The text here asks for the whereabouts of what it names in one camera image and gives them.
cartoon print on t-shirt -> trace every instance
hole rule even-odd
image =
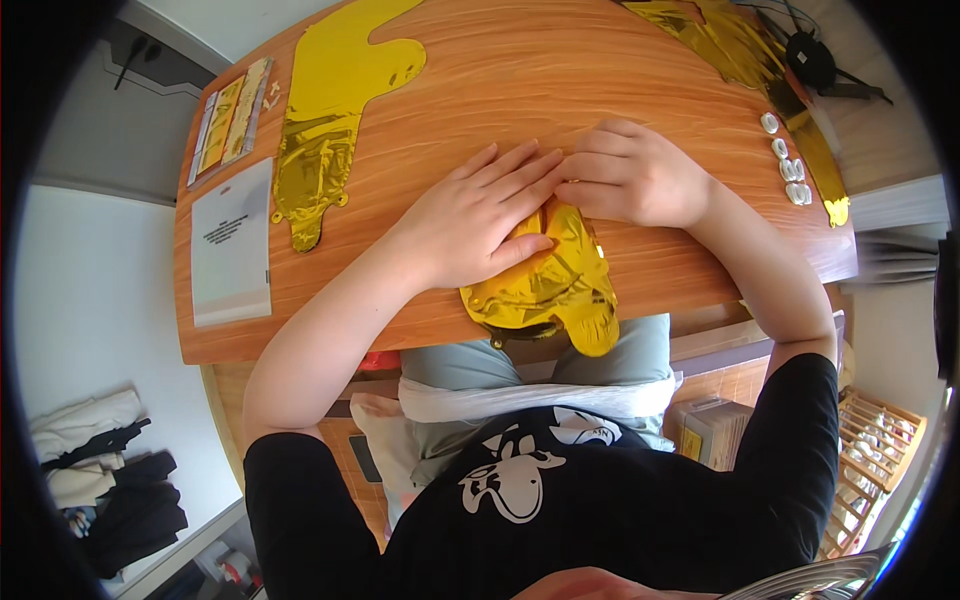
[[[513,425],[508,431],[516,429]],[[563,456],[537,450],[533,436],[524,436],[515,444],[504,442],[497,434],[483,442],[497,459],[492,465],[475,468],[460,480],[464,486],[464,508],[476,513],[485,495],[504,518],[514,523],[525,523],[537,516],[543,503],[542,468],[559,467],[566,462]]]
[[[551,426],[550,432],[561,444],[585,444],[590,440],[601,440],[610,445],[623,435],[619,425],[590,413],[554,406],[553,416],[560,425]]]

white paper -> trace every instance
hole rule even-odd
[[[267,212],[273,163],[261,160],[193,203],[190,275],[196,327],[271,314]]]

deflated foil balloon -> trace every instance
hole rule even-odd
[[[367,42],[371,31],[420,2],[356,0],[308,27],[297,42],[272,218],[290,222],[297,252],[320,241],[331,204],[347,203],[344,186],[364,106],[413,80],[426,64],[426,50],[413,39]]]
[[[724,80],[762,91],[804,157],[806,170],[829,214],[830,226],[847,223],[850,199],[827,140],[787,81],[785,49],[746,9],[729,0],[691,0],[704,18],[704,24],[700,24],[681,6],[686,2],[618,2],[678,39],[719,71]]]
[[[460,288],[470,318],[491,333],[494,348],[508,339],[541,339],[566,329],[584,355],[609,352],[620,336],[616,295],[607,260],[580,210],[551,198],[509,237],[524,233],[544,233],[554,247]]]

fingers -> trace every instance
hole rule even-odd
[[[487,191],[494,200],[506,200],[528,185],[543,179],[543,176],[552,171],[563,160],[564,153],[558,148],[491,183],[487,186]]]
[[[630,161],[622,156],[578,152],[560,165],[564,180],[625,183],[630,178]]]
[[[560,167],[555,167],[539,180],[527,185],[500,203],[500,205],[506,209],[508,220],[511,221],[513,225],[516,225],[522,219],[533,214],[550,196],[553,196],[553,191],[557,189],[557,186],[560,185],[563,180],[564,178],[560,174]]]
[[[580,208],[590,219],[623,221],[626,216],[626,190],[619,185],[590,181],[561,183],[556,194],[561,202]]]
[[[537,252],[549,248],[553,248],[553,240],[542,233],[526,233],[507,240],[490,255],[491,266],[494,269],[491,276],[503,273]]]
[[[577,140],[574,152],[590,152],[598,155],[632,156],[635,144],[629,137],[619,133],[593,130]]]
[[[499,180],[508,173],[513,173],[518,166],[523,164],[524,160],[537,151],[539,145],[536,139],[523,142],[507,154],[498,158],[493,164],[488,164],[480,169],[480,171],[470,177],[470,182],[476,184],[478,187],[483,187]]]
[[[595,129],[601,132],[616,133],[624,137],[640,137],[649,131],[647,128],[626,119],[604,119],[597,124]]]
[[[451,171],[450,175],[448,175],[447,178],[452,180],[465,180],[466,178],[475,174],[480,169],[490,164],[490,161],[493,160],[494,158],[496,158],[495,142],[490,146],[487,146],[477,154],[473,155],[463,165]]]

light blue pants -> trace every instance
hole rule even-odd
[[[510,357],[487,340],[404,350],[400,361],[404,377],[434,388],[492,390],[523,385]],[[660,381],[670,373],[670,315],[664,314],[621,322],[616,346],[599,358],[568,348],[557,361],[550,382],[636,385]],[[420,463],[411,480],[424,486],[433,481],[488,420],[415,422]],[[673,443],[660,436],[663,414],[616,421],[634,429],[650,447],[673,450]]]

